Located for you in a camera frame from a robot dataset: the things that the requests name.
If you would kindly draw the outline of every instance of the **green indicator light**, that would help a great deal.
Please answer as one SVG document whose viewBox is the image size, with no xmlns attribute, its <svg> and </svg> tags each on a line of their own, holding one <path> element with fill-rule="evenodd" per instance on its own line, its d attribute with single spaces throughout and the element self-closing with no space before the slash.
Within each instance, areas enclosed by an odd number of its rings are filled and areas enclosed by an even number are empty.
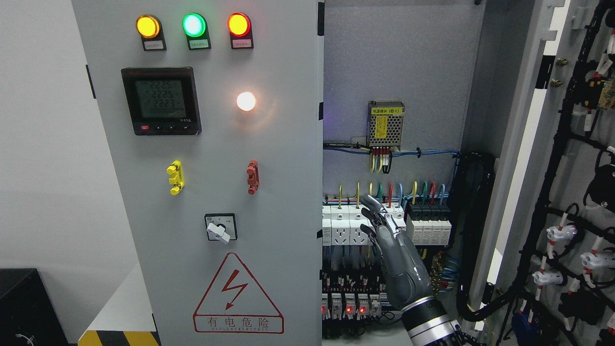
<svg viewBox="0 0 615 346">
<path fill-rule="evenodd" d="M 182 25 L 184 26 L 184 31 L 190 37 L 199 37 L 203 35 L 207 27 L 205 19 L 198 13 L 185 15 Z"/>
</svg>

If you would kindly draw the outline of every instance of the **yellow wire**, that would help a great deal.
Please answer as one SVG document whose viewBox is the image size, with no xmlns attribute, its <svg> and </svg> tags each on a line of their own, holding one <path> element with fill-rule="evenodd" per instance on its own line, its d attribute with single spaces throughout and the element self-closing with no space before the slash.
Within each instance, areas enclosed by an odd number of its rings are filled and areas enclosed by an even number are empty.
<svg viewBox="0 0 615 346">
<path fill-rule="evenodd" d="M 361 188 L 359 183 L 357 183 L 357 206 L 355 207 L 356 209 L 359 208 L 359 197 L 361 196 Z"/>
<path fill-rule="evenodd" d="M 338 209 L 342 209 L 342 185 L 339 186 Z"/>
<path fill-rule="evenodd" d="M 378 171 L 376 173 L 380 173 L 383 169 L 383 156 L 382 155 L 378 155 L 380 156 L 380 164 L 378 165 Z"/>
<path fill-rule="evenodd" d="M 418 183 L 415 180 L 415 184 L 412 186 L 412 205 L 416 203 L 416 191 L 418 189 Z"/>
</svg>

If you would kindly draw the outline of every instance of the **electrical wire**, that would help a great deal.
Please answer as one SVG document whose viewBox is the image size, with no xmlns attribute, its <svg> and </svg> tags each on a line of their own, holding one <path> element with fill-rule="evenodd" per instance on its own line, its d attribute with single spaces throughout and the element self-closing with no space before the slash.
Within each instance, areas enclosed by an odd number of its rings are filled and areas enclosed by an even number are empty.
<svg viewBox="0 0 615 346">
<path fill-rule="evenodd" d="M 416 193 L 418 192 L 418 183 L 415 181 L 415 183 L 412 185 L 412 205 L 416 204 Z"/>
</svg>

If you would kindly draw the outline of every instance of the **black box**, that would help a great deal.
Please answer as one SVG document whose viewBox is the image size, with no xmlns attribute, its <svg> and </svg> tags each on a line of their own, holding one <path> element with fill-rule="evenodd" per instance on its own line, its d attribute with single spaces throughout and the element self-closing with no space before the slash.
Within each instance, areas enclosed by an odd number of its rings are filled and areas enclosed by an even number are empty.
<svg viewBox="0 0 615 346">
<path fill-rule="evenodd" d="M 68 345 L 38 271 L 0 269 L 0 345 L 28 345 L 27 339 Z"/>
</svg>

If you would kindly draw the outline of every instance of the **white indicator light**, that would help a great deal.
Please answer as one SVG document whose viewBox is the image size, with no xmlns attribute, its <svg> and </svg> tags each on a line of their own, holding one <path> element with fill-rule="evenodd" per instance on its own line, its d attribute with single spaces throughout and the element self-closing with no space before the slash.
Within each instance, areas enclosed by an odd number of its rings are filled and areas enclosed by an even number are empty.
<svg viewBox="0 0 615 346">
<path fill-rule="evenodd" d="M 253 93 L 246 91 L 237 96 L 237 107 L 242 111 L 251 111 L 256 106 L 256 97 Z"/>
</svg>

